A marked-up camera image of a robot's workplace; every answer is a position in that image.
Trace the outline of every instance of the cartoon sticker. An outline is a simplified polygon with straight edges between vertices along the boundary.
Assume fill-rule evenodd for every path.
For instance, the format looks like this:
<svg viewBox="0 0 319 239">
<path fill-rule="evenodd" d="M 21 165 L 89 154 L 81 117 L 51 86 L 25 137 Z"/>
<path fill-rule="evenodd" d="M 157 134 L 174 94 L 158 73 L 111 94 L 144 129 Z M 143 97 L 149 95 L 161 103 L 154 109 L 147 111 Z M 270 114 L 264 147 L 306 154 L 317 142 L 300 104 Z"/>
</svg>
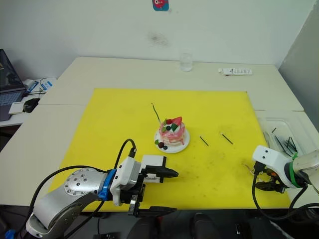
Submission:
<svg viewBox="0 0 319 239">
<path fill-rule="evenodd" d="M 152 0 L 155 11 L 168 11 L 168 0 Z"/>
</svg>

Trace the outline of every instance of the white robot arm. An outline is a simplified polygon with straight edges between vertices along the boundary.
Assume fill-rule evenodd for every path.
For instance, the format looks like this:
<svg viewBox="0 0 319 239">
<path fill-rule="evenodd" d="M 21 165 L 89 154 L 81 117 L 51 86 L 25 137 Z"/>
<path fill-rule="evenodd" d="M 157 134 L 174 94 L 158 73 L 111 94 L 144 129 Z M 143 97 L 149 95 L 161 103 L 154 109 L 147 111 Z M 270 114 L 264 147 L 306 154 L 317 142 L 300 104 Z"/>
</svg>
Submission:
<svg viewBox="0 0 319 239">
<path fill-rule="evenodd" d="M 258 146 L 253 154 L 253 160 L 263 164 L 264 171 L 272 177 L 270 182 L 258 182 L 257 188 L 283 193 L 285 188 L 300 188 L 307 183 L 319 194 L 319 150 L 292 160 L 273 149 Z"/>
<path fill-rule="evenodd" d="M 150 207 L 139 209 L 143 201 L 144 178 L 148 173 L 160 177 L 177 177 L 174 170 L 146 166 L 140 172 L 141 163 L 134 160 L 135 148 L 117 169 L 97 171 L 94 168 L 82 168 L 72 173 L 56 190 L 40 199 L 25 227 L 31 237 L 57 239 L 82 212 L 94 201 L 113 201 L 115 206 L 130 204 L 128 214 L 136 217 L 162 216 L 175 211 L 175 208 Z"/>
</svg>

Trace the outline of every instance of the yellow cutting board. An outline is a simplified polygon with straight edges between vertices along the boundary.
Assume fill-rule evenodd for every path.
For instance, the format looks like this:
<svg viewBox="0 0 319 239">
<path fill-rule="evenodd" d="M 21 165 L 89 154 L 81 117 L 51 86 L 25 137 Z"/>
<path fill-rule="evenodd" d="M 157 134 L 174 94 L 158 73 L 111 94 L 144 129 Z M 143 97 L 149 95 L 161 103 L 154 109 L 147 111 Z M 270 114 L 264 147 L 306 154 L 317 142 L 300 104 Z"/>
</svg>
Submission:
<svg viewBox="0 0 319 239">
<path fill-rule="evenodd" d="M 154 144 L 161 120 L 182 116 L 190 133 L 188 147 L 180 153 L 165 154 Z M 230 144 L 221 133 L 232 142 Z M 202 136 L 207 146 L 199 138 Z M 95 89 L 61 163 L 112 169 L 122 143 L 131 138 L 137 146 L 135 159 L 164 155 L 166 166 L 179 173 L 162 184 L 146 185 L 140 208 L 167 206 L 178 209 L 256 208 L 252 199 L 253 166 L 257 145 L 266 145 L 247 92 Z M 122 153 L 128 155 L 131 145 Z M 59 187 L 75 170 L 57 175 L 50 190 Z M 287 194 L 256 189 L 263 208 L 286 208 Z M 98 202 L 85 209 L 93 211 Z M 106 202 L 101 211 L 127 211 L 128 205 Z"/>
</svg>

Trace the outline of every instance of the clear drinking glass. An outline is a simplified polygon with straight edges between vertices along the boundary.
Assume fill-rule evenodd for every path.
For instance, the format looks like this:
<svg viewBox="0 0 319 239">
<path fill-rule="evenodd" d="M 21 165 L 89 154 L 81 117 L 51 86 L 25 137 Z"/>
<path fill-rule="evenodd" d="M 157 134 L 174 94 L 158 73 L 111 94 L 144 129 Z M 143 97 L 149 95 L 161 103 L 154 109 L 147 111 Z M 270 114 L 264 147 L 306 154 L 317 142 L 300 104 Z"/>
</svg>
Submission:
<svg viewBox="0 0 319 239">
<path fill-rule="evenodd" d="M 180 69 L 182 71 L 191 71 L 193 68 L 193 59 L 191 53 L 181 53 L 180 55 Z"/>
</svg>

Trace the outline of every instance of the cake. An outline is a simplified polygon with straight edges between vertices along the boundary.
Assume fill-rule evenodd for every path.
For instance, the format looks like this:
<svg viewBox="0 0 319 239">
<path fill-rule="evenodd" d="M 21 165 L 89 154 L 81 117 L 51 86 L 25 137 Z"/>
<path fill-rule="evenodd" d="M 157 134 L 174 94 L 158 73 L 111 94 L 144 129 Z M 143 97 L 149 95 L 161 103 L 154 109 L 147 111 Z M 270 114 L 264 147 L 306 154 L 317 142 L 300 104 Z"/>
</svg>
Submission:
<svg viewBox="0 0 319 239">
<path fill-rule="evenodd" d="M 168 147 L 184 145 L 185 124 L 182 122 L 182 117 L 165 119 L 160 123 L 158 134 L 159 139 L 155 140 L 155 144 L 159 148 L 166 150 Z"/>
</svg>

